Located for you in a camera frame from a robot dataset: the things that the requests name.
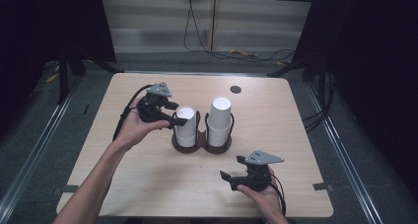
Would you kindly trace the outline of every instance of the person's left hand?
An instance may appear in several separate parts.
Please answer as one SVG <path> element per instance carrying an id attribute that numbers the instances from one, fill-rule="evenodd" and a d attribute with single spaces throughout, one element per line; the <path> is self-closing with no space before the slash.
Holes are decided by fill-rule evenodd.
<path id="1" fill-rule="evenodd" d="M 141 99 L 135 99 L 131 105 L 131 111 L 127 115 L 119 134 L 114 142 L 124 146 L 126 151 L 138 144 L 151 131 L 168 127 L 170 123 L 166 120 L 146 123 L 139 117 L 139 111 L 136 108 Z"/>

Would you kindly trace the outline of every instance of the stacked white cups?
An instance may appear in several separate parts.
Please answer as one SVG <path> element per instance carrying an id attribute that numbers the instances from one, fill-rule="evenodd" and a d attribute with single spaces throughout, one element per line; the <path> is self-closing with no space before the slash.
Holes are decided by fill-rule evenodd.
<path id="1" fill-rule="evenodd" d="M 214 147 L 224 145 L 231 129 L 231 101 L 227 97 L 217 97 L 212 102 L 208 117 L 208 143 Z"/>
<path id="2" fill-rule="evenodd" d="M 196 142 L 196 112 L 191 107 L 181 107 L 176 115 L 188 119 L 184 126 L 175 127 L 177 144 L 182 147 L 193 146 Z"/>

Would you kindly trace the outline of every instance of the wooden table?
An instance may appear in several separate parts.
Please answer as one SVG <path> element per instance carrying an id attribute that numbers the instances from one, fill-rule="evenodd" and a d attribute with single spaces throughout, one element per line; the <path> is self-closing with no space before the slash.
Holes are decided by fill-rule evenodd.
<path id="1" fill-rule="evenodd" d="M 270 165 L 281 181 L 287 216 L 328 217 L 333 208 L 322 183 L 314 153 L 305 133 L 289 84 L 284 79 L 236 76 L 116 74 L 104 95 L 68 185 L 80 185 L 111 142 L 119 115 L 142 86 L 166 82 L 170 101 L 204 115 L 217 96 L 232 101 L 235 126 L 230 150 L 220 155 L 203 148 L 182 154 L 172 146 L 173 131 L 153 131 L 121 161 L 101 215 L 142 217 L 258 217 L 252 201 L 221 180 L 220 172 L 246 176 L 238 155 L 258 149 L 284 158 Z M 242 91 L 234 94 L 232 86 Z M 59 211 L 72 193 L 63 193 Z"/>

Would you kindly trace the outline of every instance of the person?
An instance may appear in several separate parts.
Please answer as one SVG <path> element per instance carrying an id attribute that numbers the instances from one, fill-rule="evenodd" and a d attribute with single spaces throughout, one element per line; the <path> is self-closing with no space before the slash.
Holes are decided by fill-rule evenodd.
<path id="1" fill-rule="evenodd" d="M 149 132 L 170 125 L 166 120 L 149 123 L 142 121 L 136 108 L 139 100 L 136 99 L 132 103 L 131 111 L 127 115 L 119 134 L 107 146 L 86 179 L 55 217 L 54 224 L 95 223 L 114 172 L 125 153 L 140 143 Z M 269 224 L 288 223 L 280 211 L 279 198 L 274 188 L 268 187 L 261 192 L 256 192 L 249 187 L 240 185 L 238 190 L 254 201 Z"/>

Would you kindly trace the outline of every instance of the hand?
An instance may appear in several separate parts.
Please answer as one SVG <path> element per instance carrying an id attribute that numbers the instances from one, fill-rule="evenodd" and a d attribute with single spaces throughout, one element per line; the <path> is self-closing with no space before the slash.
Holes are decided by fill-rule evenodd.
<path id="1" fill-rule="evenodd" d="M 270 173 L 272 175 L 272 183 L 274 186 L 277 187 L 276 180 L 273 177 L 274 172 L 273 170 L 271 170 L 270 167 L 268 169 L 270 170 Z M 288 223 L 281 211 L 279 195 L 273 187 L 269 186 L 265 190 L 260 192 L 254 191 L 251 188 L 243 185 L 239 185 L 237 189 L 249 198 L 251 198 L 252 201 L 254 201 L 255 205 L 257 205 L 258 207 L 258 210 L 267 219 L 267 222 L 269 224 Z"/>
<path id="2" fill-rule="evenodd" d="M 127 115 L 119 134 L 114 142 L 125 147 L 126 151 L 138 144 L 151 131 L 168 127 L 170 123 L 166 120 L 146 123 L 139 117 L 136 108 L 141 99 L 135 99 L 131 105 L 131 111 Z"/>

